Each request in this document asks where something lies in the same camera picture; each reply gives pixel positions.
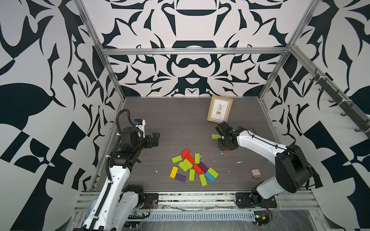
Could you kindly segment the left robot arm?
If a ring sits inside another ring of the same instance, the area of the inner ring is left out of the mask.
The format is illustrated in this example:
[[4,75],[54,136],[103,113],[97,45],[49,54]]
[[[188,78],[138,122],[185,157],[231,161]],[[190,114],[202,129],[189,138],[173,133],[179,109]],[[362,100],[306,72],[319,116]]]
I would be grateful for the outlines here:
[[126,185],[143,149],[157,147],[160,134],[145,133],[145,120],[131,119],[122,109],[116,116],[118,140],[106,156],[105,184],[80,231],[120,231],[150,217],[151,201],[146,201],[141,185]]

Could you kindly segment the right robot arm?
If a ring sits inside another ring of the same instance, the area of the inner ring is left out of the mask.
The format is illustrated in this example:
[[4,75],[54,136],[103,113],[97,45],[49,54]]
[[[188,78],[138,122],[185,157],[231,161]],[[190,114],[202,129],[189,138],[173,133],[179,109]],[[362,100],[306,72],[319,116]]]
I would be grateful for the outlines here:
[[282,192],[295,193],[313,176],[314,170],[306,160],[301,148],[295,144],[278,144],[255,134],[253,129],[232,128],[226,122],[215,127],[221,136],[219,148],[223,151],[239,147],[249,149],[275,166],[275,176],[263,181],[251,190],[247,207],[261,207],[262,203]]

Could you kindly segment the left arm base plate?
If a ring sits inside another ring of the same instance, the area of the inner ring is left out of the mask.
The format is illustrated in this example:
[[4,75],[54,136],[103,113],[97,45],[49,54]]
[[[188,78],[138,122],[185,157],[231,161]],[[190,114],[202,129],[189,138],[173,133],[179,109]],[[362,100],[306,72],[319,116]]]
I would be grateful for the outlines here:
[[158,205],[159,194],[158,193],[144,193],[139,200],[139,209],[152,209]]

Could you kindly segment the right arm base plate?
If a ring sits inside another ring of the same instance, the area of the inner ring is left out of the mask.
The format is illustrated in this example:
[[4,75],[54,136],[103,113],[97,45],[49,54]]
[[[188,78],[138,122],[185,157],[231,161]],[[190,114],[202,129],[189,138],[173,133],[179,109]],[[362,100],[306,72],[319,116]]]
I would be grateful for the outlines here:
[[274,197],[264,199],[258,193],[236,193],[235,196],[238,208],[277,208]]

